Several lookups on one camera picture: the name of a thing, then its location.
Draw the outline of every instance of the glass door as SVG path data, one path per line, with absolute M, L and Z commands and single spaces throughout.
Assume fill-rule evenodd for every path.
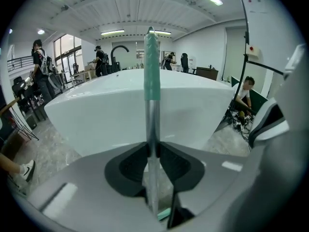
M 64 58 L 62 58 L 63 61 L 63 71 L 67 72 L 65 73 L 66 80 L 67 82 L 70 82 L 70 76 L 74 74 L 73 70 L 73 64 L 75 63 L 74 61 L 74 54 L 70 54 Z
M 71 75 L 74 75 L 74 69 L 73 69 L 73 64 L 75 63 L 75 59 L 74 59 L 74 53 L 72 53 L 71 55 L 68 55 L 68 63 L 69 63 L 69 71 Z

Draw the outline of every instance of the man in black shirt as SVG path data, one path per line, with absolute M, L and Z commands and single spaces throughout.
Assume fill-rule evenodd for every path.
M 102 70 L 102 66 L 105 64 L 105 63 L 103 63 L 104 52 L 101 50 L 101 46 L 99 46 L 99 45 L 96 46 L 95 52 L 97 52 L 96 59 L 93 60 L 92 62 L 97 63 L 97 65 L 96 65 L 96 75 L 97 75 L 97 77 L 100 77 L 101 73 L 102 73 L 102 75 L 104 75 L 103 70 Z
M 165 59 L 165 64 L 164 64 L 164 67 L 171 71 L 172 70 L 172 67 L 170 65 L 170 63 L 172 64 L 175 64 L 176 62 L 174 62 L 172 59 L 173 59 L 173 56 L 175 56 L 175 54 L 173 52 L 171 52 Z
M 42 41 L 36 40 L 33 43 L 33 49 L 34 49 L 33 53 L 34 70 L 33 73 L 31 74 L 31 77 L 38 84 L 45 103 L 48 103 L 52 99 L 54 99 L 56 95 L 53 87 L 48 81 L 48 75 L 43 74 L 40 69 L 42 66 L 43 59 L 47 57 L 45 51 L 42 48 Z

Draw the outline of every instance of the sneaker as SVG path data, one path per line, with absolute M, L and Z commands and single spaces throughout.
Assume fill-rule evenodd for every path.
M 33 171 L 35 168 L 35 161 L 31 160 L 28 164 L 23 164 L 22 165 L 25 168 L 25 172 L 23 174 L 20 174 L 20 176 L 26 180 L 27 182 L 29 182 L 29 180 L 32 178 L 33 176 Z

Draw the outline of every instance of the white shirt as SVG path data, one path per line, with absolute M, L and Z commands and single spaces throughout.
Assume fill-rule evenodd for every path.
M 233 97 L 234 97 L 234 96 L 235 96 L 235 94 L 236 94 L 236 91 L 237 91 L 238 85 L 239 85 L 239 83 L 237 83 L 237 84 L 235 84 L 235 85 L 233 86 L 233 89 L 234 89 L 234 94 L 233 94 Z M 250 97 L 249 90 L 244 90 L 244 89 L 243 89 L 243 83 L 242 83 L 242 84 L 241 84 L 241 86 L 240 86 L 240 89 L 239 89 L 238 95 L 240 96 L 240 99 L 241 99 L 241 100 L 242 100 L 244 97 L 247 97 L 247 98 L 249 98 L 249 97 Z

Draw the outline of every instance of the ceiling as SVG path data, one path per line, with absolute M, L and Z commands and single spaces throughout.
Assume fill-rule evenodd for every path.
M 12 22 L 12 38 L 33 40 L 44 29 L 43 40 L 68 33 L 93 42 L 144 35 L 153 26 L 171 32 L 166 37 L 175 40 L 200 28 L 244 18 L 240 0 L 221 1 L 223 5 L 217 6 L 209 0 L 29 0 Z M 118 29 L 125 32 L 100 34 Z

